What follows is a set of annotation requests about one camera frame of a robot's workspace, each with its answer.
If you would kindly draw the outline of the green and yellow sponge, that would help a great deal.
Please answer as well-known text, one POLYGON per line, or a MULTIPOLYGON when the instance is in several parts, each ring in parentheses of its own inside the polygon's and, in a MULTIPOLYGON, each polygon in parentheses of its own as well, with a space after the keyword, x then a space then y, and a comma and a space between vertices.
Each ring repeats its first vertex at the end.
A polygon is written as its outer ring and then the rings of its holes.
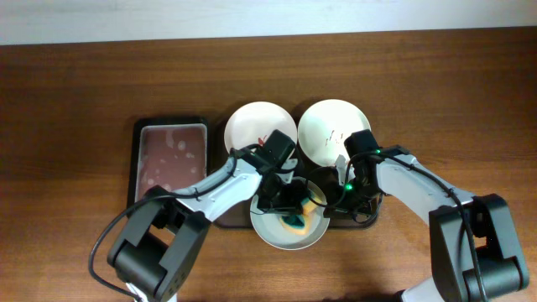
POLYGON ((308 234, 315 219, 321 214, 322 206, 326 205, 323 193, 308 189, 299 199, 299 213, 279 218, 280 225, 287 231, 298 236, 308 234))

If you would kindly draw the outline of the pale grey plate red streaks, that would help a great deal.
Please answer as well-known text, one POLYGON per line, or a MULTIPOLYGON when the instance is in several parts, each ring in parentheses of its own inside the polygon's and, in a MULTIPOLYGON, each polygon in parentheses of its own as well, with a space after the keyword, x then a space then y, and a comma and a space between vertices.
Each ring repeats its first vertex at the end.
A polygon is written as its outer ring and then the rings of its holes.
MULTIPOLYGON (((323 193, 322 190, 312 181, 301 178, 308 189, 323 193)), ((254 196, 251 205, 251 222, 256 233, 269 245, 283 250, 300 250, 316 243, 326 232, 330 220, 321 214, 315 219, 312 228, 305 236, 298 236, 287 232, 279 223, 281 216, 298 214, 299 212, 261 212, 257 208, 258 197, 254 196)))

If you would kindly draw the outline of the white plate with red squiggle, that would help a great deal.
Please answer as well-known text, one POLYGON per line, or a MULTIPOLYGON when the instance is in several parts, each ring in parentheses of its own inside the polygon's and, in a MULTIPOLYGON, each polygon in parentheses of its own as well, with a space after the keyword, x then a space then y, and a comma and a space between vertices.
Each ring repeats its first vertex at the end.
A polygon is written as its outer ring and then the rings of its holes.
POLYGON ((298 130, 294 119, 281 106, 272 102, 250 102, 238 108, 229 118, 224 130, 227 152, 250 144, 263 146, 273 130, 298 141, 298 130))

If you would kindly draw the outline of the white plate with faint stains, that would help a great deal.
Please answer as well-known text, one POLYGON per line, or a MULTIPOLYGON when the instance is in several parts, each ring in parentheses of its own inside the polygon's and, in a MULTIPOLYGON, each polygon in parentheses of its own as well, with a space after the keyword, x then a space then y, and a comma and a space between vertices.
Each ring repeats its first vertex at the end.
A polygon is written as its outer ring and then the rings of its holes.
POLYGON ((349 155, 344 141, 355 132, 370 130, 365 114, 355 105, 338 99, 310 106, 298 125, 298 142, 303 154, 314 164, 331 166, 342 155, 349 155))

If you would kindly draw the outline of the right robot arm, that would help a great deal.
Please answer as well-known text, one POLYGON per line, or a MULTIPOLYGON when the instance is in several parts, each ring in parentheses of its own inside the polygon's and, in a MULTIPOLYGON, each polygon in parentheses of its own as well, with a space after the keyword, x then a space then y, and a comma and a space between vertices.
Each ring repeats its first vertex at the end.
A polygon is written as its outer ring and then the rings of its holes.
POLYGON ((326 216, 375 217, 391 195, 429 227, 431 276, 400 301, 489 301, 529 285, 529 270, 504 198, 456 188, 408 150, 348 138, 343 180, 328 193, 326 216))

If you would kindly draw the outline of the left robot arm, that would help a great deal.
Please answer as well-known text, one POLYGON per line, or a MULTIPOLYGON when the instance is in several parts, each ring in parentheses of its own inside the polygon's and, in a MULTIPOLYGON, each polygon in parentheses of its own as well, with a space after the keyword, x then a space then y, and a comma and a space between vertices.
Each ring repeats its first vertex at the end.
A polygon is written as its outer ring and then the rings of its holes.
POLYGON ((127 223, 107 255, 108 264, 136 301, 173 301, 188 277, 210 225, 235 205, 270 188, 275 197, 297 165, 244 154, 230 157, 215 173, 176 191, 160 186, 122 212, 127 223))

